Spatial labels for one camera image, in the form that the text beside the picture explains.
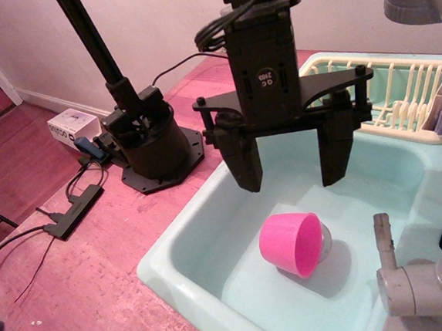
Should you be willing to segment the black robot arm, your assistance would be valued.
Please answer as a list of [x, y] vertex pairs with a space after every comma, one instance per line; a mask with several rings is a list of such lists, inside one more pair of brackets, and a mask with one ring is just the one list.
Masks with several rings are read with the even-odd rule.
[[224, 0], [231, 11], [196, 34], [199, 53], [226, 50], [235, 85], [232, 92], [196, 100], [201, 132], [177, 124], [156, 86], [133, 89], [81, 0], [56, 1], [116, 101], [99, 144], [123, 162], [129, 187], [151, 194], [178, 185], [209, 144], [220, 151], [239, 187], [258, 192], [263, 172], [256, 140], [303, 130], [317, 132], [323, 185], [345, 176], [354, 131], [372, 117], [366, 86], [373, 71], [358, 65], [301, 76], [290, 12], [300, 0]]

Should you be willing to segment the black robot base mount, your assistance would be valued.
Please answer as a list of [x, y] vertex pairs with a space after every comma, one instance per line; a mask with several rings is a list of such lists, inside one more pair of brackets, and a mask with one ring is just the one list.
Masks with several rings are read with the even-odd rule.
[[103, 132], [93, 142], [123, 168], [122, 182], [142, 194], [182, 183], [204, 159], [201, 133], [180, 127], [173, 107], [155, 86], [139, 93], [147, 115], [143, 125], [117, 108], [101, 121]]

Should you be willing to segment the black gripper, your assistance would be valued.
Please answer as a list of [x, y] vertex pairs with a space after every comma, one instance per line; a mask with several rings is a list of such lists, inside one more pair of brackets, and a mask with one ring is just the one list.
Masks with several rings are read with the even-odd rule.
[[224, 48], [235, 90], [200, 98], [204, 121], [238, 186], [258, 192], [263, 177], [256, 137], [317, 129], [322, 186], [346, 175], [353, 131], [372, 117], [367, 82], [354, 69], [300, 76], [290, 9], [300, 0], [223, 0], [232, 7], [196, 34], [199, 52]]

